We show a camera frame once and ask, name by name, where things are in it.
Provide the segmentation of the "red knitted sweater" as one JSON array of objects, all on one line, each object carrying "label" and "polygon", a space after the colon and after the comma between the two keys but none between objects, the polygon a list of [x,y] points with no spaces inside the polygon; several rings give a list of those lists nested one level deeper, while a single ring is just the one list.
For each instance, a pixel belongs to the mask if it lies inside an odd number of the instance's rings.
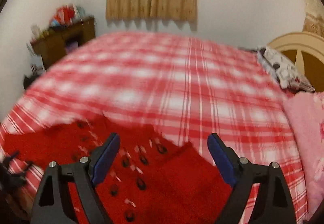
[{"label": "red knitted sweater", "polygon": [[111,133],[120,150],[96,187],[113,223],[213,223],[231,194],[216,167],[188,142],[176,146],[150,125],[124,127],[97,116],[37,132],[4,135],[3,149],[45,168],[76,162]]}]

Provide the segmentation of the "pink fluffy blanket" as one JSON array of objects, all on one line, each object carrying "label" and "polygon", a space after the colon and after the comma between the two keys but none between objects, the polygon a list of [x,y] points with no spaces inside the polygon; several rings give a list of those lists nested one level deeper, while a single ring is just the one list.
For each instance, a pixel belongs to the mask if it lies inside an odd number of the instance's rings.
[{"label": "pink fluffy blanket", "polygon": [[323,93],[299,92],[283,107],[302,161],[311,216],[323,201]]}]

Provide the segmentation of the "white paper bag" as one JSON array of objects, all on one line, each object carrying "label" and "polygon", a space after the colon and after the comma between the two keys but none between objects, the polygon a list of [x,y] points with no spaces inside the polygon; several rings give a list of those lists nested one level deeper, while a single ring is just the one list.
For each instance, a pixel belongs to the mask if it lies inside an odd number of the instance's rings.
[{"label": "white paper bag", "polygon": [[42,75],[46,72],[42,57],[37,54],[31,56],[30,67],[33,75]]}]

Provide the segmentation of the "grey patterned pillow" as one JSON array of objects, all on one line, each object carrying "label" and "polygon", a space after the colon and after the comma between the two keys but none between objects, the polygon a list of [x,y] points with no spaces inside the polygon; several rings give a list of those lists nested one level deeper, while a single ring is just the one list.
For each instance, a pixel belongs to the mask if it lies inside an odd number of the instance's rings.
[{"label": "grey patterned pillow", "polygon": [[315,92],[315,87],[297,70],[295,64],[281,52],[270,47],[261,47],[256,53],[258,62],[268,74],[278,81],[281,89]]}]

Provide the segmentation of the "dark wooden desk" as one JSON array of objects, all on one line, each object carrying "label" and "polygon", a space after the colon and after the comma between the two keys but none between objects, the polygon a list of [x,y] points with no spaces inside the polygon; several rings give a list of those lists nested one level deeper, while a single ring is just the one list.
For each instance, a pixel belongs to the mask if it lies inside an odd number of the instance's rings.
[{"label": "dark wooden desk", "polygon": [[72,25],[55,27],[44,38],[31,41],[33,51],[42,57],[47,70],[50,66],[67,55],[67,46],[77,42],[82,46],[96,37],[94,17],[87,16]]}]

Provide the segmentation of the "red white plaid bedsheet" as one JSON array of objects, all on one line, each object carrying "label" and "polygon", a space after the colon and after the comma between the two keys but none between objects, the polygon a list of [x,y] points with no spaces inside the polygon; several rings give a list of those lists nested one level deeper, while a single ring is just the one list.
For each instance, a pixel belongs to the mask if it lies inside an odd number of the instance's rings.
[{"label": "red white plaid bedsheet", "polygon": [[38,78],[3,120],[1,142],[104,114],[123,125],[153,125],[176,144],[192,141],[210,159],[207,136],[216,132],[250,161],[280,164],[302,223],[304,171],[283,108],[290,97],[252,53],[194,37],[116,32]]}]

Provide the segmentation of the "cream wooden headboard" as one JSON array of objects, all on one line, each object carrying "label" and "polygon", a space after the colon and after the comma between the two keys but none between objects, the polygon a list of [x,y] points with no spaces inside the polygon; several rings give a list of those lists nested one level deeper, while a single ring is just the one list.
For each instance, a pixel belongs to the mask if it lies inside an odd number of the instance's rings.
[{"label": "cream wooden headboard", "polygon": [[323,37],[310,32],[292,32],[275,38],[268,46],[295,63],[316,92],[323,92]]}]

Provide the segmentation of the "red items on desk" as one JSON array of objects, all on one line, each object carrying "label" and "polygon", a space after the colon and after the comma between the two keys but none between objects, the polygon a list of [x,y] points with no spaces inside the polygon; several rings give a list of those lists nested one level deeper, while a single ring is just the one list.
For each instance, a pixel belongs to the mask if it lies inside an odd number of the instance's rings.
[{"label": "red items on desk", "polygon": [[86,17],[85,10],[78,5],[64,5],[56,9],[56,13],[49,21],[50,27],[71,25]]}]

